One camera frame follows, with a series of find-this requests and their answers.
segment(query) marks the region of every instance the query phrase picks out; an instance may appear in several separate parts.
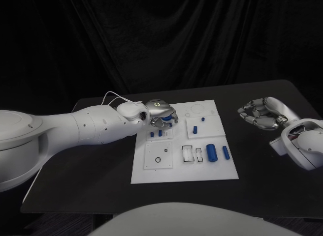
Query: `blue cylinder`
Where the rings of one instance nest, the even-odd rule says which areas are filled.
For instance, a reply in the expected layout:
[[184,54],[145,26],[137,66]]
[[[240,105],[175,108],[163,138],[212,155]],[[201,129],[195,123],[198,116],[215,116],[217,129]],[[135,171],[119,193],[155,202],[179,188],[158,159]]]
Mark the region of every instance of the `blue cylinder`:
[[208,145],[207,145],[207,149],[208,149],[210,161],[211,161],[211,162],[218,161],[217,147],[215,147],[215,145],[214,145],[214,144],[208,144]]
[[163,119],[165,121],[172,120],[172,115],[169,115],[168,117],[163,117],[162,119]]
[[225,155],[225,159],[230,160],[231,159],[231,155],[230,155],[230,151],[228,151],[228,147],[224,146],[224,155]]

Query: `black table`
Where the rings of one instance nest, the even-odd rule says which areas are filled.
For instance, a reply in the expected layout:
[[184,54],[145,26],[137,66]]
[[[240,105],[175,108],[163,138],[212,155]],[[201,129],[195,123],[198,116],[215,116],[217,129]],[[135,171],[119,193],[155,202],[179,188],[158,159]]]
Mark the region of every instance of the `black table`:
[[[55,155],[42,168],[22,212],[122,213],[155,203],[188,202],[253,216],[323,218],[323,167],[306,171],[287,155],[279,156],[269,142],[280,130],[260,130],[237,113],[248,101],[267,96],[279,98],[302,118],[321,119],[286,80],[126,96],[143,102],[153,98],[169,103],[215,100],[240,180],[132,184],[132,136]],[[103,97],[81,99],[74,110],[101,101]]]

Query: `black backdrop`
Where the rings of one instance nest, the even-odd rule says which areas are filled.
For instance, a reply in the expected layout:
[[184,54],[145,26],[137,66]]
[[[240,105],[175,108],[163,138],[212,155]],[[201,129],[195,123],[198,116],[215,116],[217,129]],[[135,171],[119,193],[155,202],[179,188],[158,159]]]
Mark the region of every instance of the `black backdrop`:
[[274,79],[323,116],[323,0],[0,1],[0,109]]

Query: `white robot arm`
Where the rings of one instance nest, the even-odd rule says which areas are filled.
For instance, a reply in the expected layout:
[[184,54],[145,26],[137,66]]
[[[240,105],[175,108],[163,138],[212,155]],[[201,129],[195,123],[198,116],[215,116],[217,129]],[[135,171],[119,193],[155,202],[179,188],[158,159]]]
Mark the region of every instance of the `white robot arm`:
[[107,144],[135,135],[145,125],[171,127],[162,121],[169,116],[178,123],[176,110],[161,99],[54,116],[0,111],[0,192],[21,185],[62,150]]
[[[254,116],[246,113],[250,108]],[[306,170],[323,165],[323,120],[300,119],[274,97],[251,101],[238,109],[238,113],[260,129],[277,130],[285,127],[282,136],[270,142],[279,155],[289,154]]]

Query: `floor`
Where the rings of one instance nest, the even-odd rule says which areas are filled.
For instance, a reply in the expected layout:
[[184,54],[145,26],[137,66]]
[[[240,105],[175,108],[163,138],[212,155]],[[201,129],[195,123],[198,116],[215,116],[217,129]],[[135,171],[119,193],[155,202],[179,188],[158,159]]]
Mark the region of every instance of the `floor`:
[[[47,213],[26,227],[32,236],[87,236],[94,228],[111,219],[111,215]],[[299,218],[266,218],[303,236],[323,236],[323,222],[306,222]]]

